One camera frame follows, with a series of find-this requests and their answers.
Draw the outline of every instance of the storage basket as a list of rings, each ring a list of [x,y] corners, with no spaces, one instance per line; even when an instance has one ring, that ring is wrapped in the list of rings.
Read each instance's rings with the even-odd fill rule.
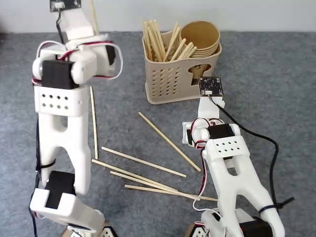
[[[161,34],[164,45],[169,45],[171,35],[172,32]],[[206,58],[153,62],[147,57],[144,38],[143,47],[145,52],[147,100],[155,105],[199,98],[197,79],[193,79],[193,74],[189,72],[189,69],[196,65],[209,64],[210,68],[203,73],[203,76],[212,76],[217,59],[222,52],[222,46],[219,44],[215,53]],[[174,44],[170,53],[171,56],[177,47],[178,42]]]

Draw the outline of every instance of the circuit board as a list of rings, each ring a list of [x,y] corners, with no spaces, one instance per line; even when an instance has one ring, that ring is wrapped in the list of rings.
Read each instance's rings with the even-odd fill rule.
[[[81,8],[81,0],[49,0],[50,12],[57,12],[58,9],[55,8],[55,4],[58,2],[64,3],[64,8],[61,10],[69,10],[75,8]]]
[[[199,79],[199,89],[201,96],[224,96],[220,77],[201,77]]]

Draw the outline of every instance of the wire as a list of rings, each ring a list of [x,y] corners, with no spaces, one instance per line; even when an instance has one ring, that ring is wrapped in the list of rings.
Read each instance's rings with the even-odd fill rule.
[[[39,58],[40,57],[40,50],[47,44],[57,44],[57,45],[60,45],[62,47],[64,47],[66,49],[66,46],[60,42],[57,42],[57,41],[53,41],[53,40],[46,40],[42,43],[40,43],[38,49],[37,49],[37,52],[36,52],[36,57]]]
[[[198,211],[198,212],[201,212],[201,211],[211,211],[213,213],[215,213],[216,215],[218,215],[221,218],[223,218],[221,216],[221,214],[213,209],[210,209],[210,208],[203,208],[203,209],[198,209],[196,208],[195,204],[196,204],[196,201],[202,196],[204,190],[205,190],[205,187],[206,187],[206,181],[207,181],[207,169],[206,169],[206,164],[205,164],[205,160],[204,160],[204,157],[203,157],[203,150],[204,148],[201,150],[200,154],[201,154],[201,158],[202,158],[202,165],[203,165],[203,181],[202,181],[202,186],[201,186],[201,189],[199,191],[199,194],[197,196],[197,198],[193,201],[193,208],[195,211]],[[224,227],[224,237],[226,236],[226,227]]]
[[[105,45],[105,46],[112,46],[114,47],[117,51],[118,51],[118,56],[120,59],[120,69],[119,69],[119,73],[116,76],[104,76],[104,75],[95,75],[95,77],[99,77],[99,78],[107,78],[107,79],[116,79],[118,78],[122,71],[123,71],[123,55],[121,52],[120,47],[117,44],[112,43],[111,41],[94,41],[94,42],[87,42],[87,43],[83,43],[81,45],[87,45],[87,46],[101,46],[101,45]],[[58,60],[65,60],[67,57],[69,57],[72,53],[78,51],[79,48],[75,48],[73,50],[67,51],[65,54],[63,54]]]
[[[36,124],[36,166],[40,167],[40,128],[39,128],[39,118],[37,120],[37,124]],[[33,230],[34,230],[34,236],[37,237],[37,228],[36,228],[36,220],[35,217],[37,215],[37,213],[33,212],[30,208],[30,204],[35,192],[35,189],[37,189],[39,187],[40,184],[40,175],[41,175],[41,171],[40,169],[37,169],[37,173],[36,173],[36,177],[35,177],[35,185],[34,185],[34,190],[31,194],[31,198],[30,198],[30,203],[29,203],[29,213],[31,215],[32,218],[32,223],[33,223]]]
[[[204,121],[206,121],[206,123],[207,123],[207,125],[208,126],[211,126],[211,124],[209,123],[209,121],[207,120],[207,119],[205,119],[205,118],[196,118],[193,122],[192,122],[192,124],[191,124],[191,127],[190,127],[190,133],[192,134],[192,132],[193,132],[193,129],[194,129],[194,126],[195,126],[195,124],[196,124],[196,122],[198,121],[198,120],[204,120]],[[196,142],[193,140],[193,138],[192,138],[192,141],[193,141],[193,143],[194,143],[194,148],[195,149],[202,149],[202,148],[204,148],[205,147],[205,145],[206,145],[206,141],[205,140],[197,140]]]
[[[40,57],[40,51],[42,50],[42,48],[45,46],[45,45],[48,45],[48,44],[56,44],[56,45],[60,45],[62,47],[64,47],[65,50],[66,49],[66,46],[60,42],[57,42],[57,41],[54,41],[54,40],[46,40],[42,43],[40,43],[37,51],[36,51],[36,58],[39,58]],[[41,80],[40,79],[37,79],[35,78],[34,76],[32,77],[32,83],[35,84],[35,85],[41,85]]]
[[[79,234],[79,232],[73,231],[77,236],[82,237],[81,234]]]
[[[221,123],[224,123],[224,121],[222,121],[222,120],[219,119],[219,118],[209,118],[208,120],[209,120],[209,121],[216,120],[216,121],[219,121],[219,122],[221,122]]]
[[[65,44],[61,29],[60,29],[60,22],[61,22],[61,10],[58,10],[58,18],[56,20],[56,28],[57,28],[61,43]]]
[[[273,140],[272,138],[270,138],[270,137],[267,137],[267,136],[264,136],[264,135],[252,132],[249,129],[245,128],[239,122],[237,122],[236,119],[234,119],[233,116],[231,116],[224,108],[222,108],[221,106],[216,104],[213,101],[211,95],[208,95],[208,98],[215,106],[217,106],[231,121],[233,121],[235,124],[237,124],[242,130],[244,130],[245,132],[247,132],[247,133],[249,133],[249,134],[251,134],[251,135],[253,135],[255,137],[259,137],[259,138],[265,139],[265,140],[267,140],[267,141],[269,141],[269,142],[274,144],[274,146],[275,146],[275,153],[274,153],[272,161],[271,161],[270,172],[269,172],[269,181],[270,181],[270,190],[271,190],[272,202],[274,204],[274,207],[278,211],[279,209],[282,209],[283,206],[285,204],[287,204],[289,200],[293,201],[294,198],[291,197],[290,199],[286,200],[283,203],[278,203],[277,202],[276,192],[275,192],[275,187],[274,187],[274,182],[273,182],[273,171],[274,171],[274,167],[275,167],[275,164],[276,164],[276,161],[277,161],[277,156],[278,156],[278,151],[279,151],[278,143],[275,140]]]

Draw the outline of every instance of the black cable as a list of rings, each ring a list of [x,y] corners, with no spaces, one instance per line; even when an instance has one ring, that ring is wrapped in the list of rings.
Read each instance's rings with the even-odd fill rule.
[[[222,108],[221,106],[216,104],[213,101],[211,95],[208,95],[208,97],[209,97],[209,100],[220,109],[220,111],[222,111],[231,121],[233,121],[235,124],[237,124],[242,130],[244,130],[245,132],[247,132],[247,133],[249,133],[249,134],[251,134],[251,135],[253,135],[255,137],[259,137],[259,138],[265,139],[265,140],[267,140],[267,141],[269,141],[269,142],[274,144],[274,146],[275,146],[275,153],[273,155],[273,158],[272,158],[272,161],[271,161],[271,164],[270,164],[270,172],[269,172],[270,191],[271,191],[271,196],[272,196],[272,202],[274,204],[273,207],[275,207],[276,210],[278,211],[279,209],[282,209],[286,204],[288,204],[291,201],[293,201],[294,198],[291,197],[291,198],[287,199],[284,202],[280,202],[280,203],[277,202],[276,192],[275,192],[275,187],[274,187],[274,182],[273,182],[273,171],[274,171],[274,167],[275,167],[275,164],[276,164],[276,161],[277,161],[277,155],[278,155],[278,151],[279,151],[278,143],[275,140],[273,140],[272,138],[270,138],[270,137],[267,137],[267,136],[264,136],[264,135],[252,132],[249,129],[245,128],[239,122],[237,122],[236,119],[234,119],[233,116],[231,116],[224,108]]]
[[[62,35],[62,32],[61,32],[61,29],[60,29],[60,21],[61,21],[61,10],[58,10],[58,18],[57,18],[57,21],[56,21],[56,28],[57,28],[58,35],[59,35],[61,43],[65,44],[64,38],[63,38],[63,35]]]
[[[38,236],[38,232],[37,232],[37,228],[36,228],[36,220],[35,220],[35,214],[34,212],[31,210],[30,208],[30,204],[35,192],[35,189],[37,189],[39,187],[40,184],[40,129],[39,129],[39,118],[36,124],[36,177],[35,177],[35,186],[34,186],[34,190],[31,194],[31,198],[30,198],[30,203],[29,203],[29,213],[31,215],[32,218],[32,223],[33,223],[33,230],[34,230],[34,237]]]

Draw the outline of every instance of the brown paper cup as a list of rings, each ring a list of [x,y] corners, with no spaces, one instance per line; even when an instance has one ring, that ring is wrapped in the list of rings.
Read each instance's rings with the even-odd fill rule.
[[[197,47],[197,51],[209,51],[218,47],[220,32],[210,22],[195,21],[180,31],[180,40],[184,38],[187,39],[187,43],[192,42]]]

